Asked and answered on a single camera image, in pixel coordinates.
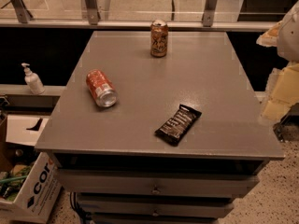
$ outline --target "white box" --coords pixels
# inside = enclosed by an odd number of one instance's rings
[[[0,200],[0,217],[46,223],[61,189],[54,169],[47,153],[40,153],[15,201]]]

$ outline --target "metal post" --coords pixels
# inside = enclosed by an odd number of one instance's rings
[[[203,16],[203,25],[210,27],[214,21],[214,13],[217,5],[217,0],[206,0],[205,11]]]
[[[96,0],[85,0],[88,21],[91,25],[96,25],[100,20],[100,14],[97,10]]]
[[[14,6],[18,21],[21,23],[28,23],[33,17],[31,13],[26,9],[26,5],[22,0],[10,0],[12,6]]]

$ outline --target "drawer knob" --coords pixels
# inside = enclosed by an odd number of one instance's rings
[[[151,191],[151,194],[153,194],[153,195],[159,195],[161,192],[158,190],[158,188],[155,186],[154,188],[153,188],[153,190]]]
[[[153,216],[153,217],[158,217],[158,216],[159,216],[159,213],[157,212],[157,210],[154,210],[154,211],[153,211],[152,216]]]

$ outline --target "hand sanitizer bottle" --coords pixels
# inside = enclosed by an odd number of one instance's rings
[[[25,81],[33,94],[41,94],[45,91],[44,85],[39,76],[30,70],[29,65],[29,63],[21,64],[21,66],[24,67],[24,72],[26,74]]]

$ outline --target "can lid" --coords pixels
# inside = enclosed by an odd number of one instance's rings
[[[157,19],[152,23],[154,26],[166,26],[166,21],[161,19]]]
[[[101,107],[111,107],[117,101],[117,93],[114,91],[105,91],[96,99],[96,103]]]

